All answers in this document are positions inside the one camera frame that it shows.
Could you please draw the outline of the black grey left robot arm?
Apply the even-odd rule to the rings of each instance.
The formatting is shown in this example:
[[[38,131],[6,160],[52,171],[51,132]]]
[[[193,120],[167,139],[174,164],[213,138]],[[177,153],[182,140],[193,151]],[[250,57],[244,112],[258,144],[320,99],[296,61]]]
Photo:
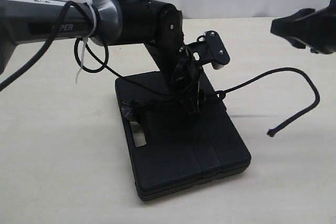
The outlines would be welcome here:
[[[143,44],[163,74],[169,102],[198,114],[205,95],[203,68],[186,45],[183,15],[173,4],[155,0],[1,0],[1,69],[17,46],[41,42],[34,56],[1,82],[5,89],[27,72],[55,40],[88,40],[110,46]]]

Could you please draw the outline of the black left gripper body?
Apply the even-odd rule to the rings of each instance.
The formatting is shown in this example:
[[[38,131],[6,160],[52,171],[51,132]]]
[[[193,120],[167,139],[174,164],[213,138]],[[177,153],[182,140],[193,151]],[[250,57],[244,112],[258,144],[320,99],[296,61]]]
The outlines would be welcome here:
[[[194,53],[203,57],[207,48],[204,42],[191,44],[172,43],[168,46],[169,74],[167,89],[172,98],[199,98],[199,80],[203,70],[200,60],[196,60]]]

